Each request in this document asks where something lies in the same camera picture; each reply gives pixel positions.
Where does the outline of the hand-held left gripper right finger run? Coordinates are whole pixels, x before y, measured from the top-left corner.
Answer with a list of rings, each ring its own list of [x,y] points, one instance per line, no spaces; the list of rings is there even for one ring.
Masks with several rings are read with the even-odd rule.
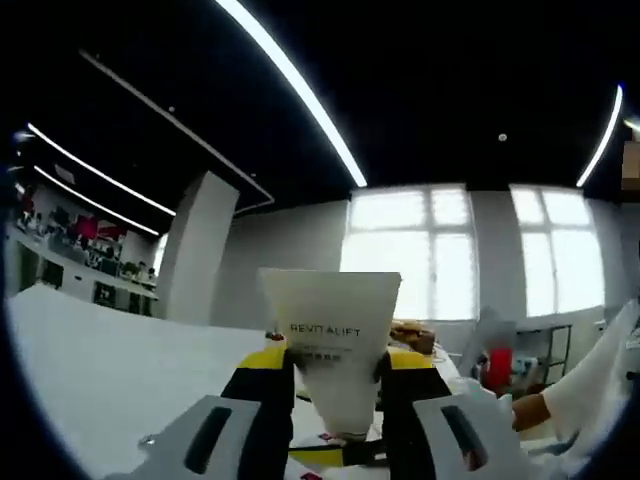
[[[430,360],[389,351],[377,366],[392,479],[531,479],[511,407],[462,381],[451,393]]]

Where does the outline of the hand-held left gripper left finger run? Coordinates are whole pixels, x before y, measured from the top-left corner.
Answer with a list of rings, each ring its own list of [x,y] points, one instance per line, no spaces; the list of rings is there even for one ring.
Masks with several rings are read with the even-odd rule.
[[[144,462],[111,479],[282,479],[293,436],[294,365],[285,348],[249,354],[222,393],[154,437]]]

